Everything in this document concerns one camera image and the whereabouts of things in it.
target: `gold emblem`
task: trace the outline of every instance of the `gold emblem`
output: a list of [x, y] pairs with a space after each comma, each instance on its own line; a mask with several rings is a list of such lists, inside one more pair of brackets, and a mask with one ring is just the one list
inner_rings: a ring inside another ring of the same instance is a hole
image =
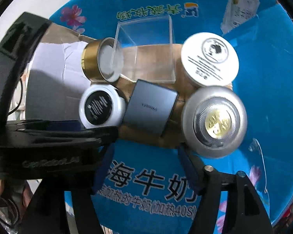
[[231, 129], [230, 114], [222, 109], [211, 111], [205, 118], [205, 128], [211, 137], [223, 138]]

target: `metal screw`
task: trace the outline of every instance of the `metal screw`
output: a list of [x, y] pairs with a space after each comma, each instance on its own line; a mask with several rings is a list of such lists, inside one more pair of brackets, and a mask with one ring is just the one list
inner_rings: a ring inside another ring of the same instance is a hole
[[237, 174], [242, 178], [246, 176], [244, 171], [238, 171]]
[[214, 170], [214, 167], [212, 167], [211, 165], [206, 165], [204, 166], [204, 169], [208, 172], [212, 172]]

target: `silver round container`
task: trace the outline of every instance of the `silver round container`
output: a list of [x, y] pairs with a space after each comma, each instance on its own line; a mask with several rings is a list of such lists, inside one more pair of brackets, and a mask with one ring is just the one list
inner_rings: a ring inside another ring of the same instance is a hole
[[233, 91], [208, 86], [200, 88], [188, 99], [182, 111], [181, 125], [192, 150], [207, 158], [221, 158], [242, 143], [247, 114]]

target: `white packet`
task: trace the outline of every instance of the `white packet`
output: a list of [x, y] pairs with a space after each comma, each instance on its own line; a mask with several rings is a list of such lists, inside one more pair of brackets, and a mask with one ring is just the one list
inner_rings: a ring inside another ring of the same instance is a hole
[[254, 17], [259, 7], [259, 0], [228, 0], [226, 11], [221, 23], [223, 34]]

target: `black label on lid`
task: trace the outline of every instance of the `black label on lid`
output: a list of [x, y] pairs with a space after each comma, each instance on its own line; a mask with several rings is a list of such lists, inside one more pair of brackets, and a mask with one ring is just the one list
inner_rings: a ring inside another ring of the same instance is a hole
[[105, 91], [95, 91], [85, 103], [85, 114], [87, 120], [93, 125], [105, 123], [112, 112], [111, 97]]

